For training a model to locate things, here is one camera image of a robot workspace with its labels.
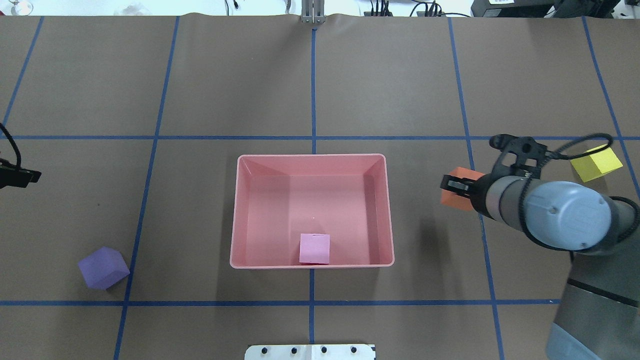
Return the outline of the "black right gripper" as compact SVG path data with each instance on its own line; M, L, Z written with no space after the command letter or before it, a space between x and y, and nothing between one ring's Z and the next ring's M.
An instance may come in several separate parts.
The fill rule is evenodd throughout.
M497 180L516 176L521 178L541 178L541 164L547 157L548 147L530 136L497 134L489 139L489 145L500 151L490 173L484 174L474 183L472 178L444 174L439 188L460 198L470 199L473 209L488 215L487 198L490 187Z

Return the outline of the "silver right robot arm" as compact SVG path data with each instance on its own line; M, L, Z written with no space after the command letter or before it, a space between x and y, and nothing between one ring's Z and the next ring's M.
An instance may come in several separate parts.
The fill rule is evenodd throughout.
M608 133L550 150L533 137L497 134L490 173L456 168L440 187L478 214L522 232L542 248L567 252L571 269L545 347L549 360L637 360L639 205L571 181L541 179L551 161L610 150Z

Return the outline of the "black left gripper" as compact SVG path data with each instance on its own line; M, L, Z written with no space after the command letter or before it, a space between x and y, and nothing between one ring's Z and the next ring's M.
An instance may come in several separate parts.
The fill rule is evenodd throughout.
M0 160L0 189L26 188L30 183L38 183L41 176L41 171L19 168L6 159Z

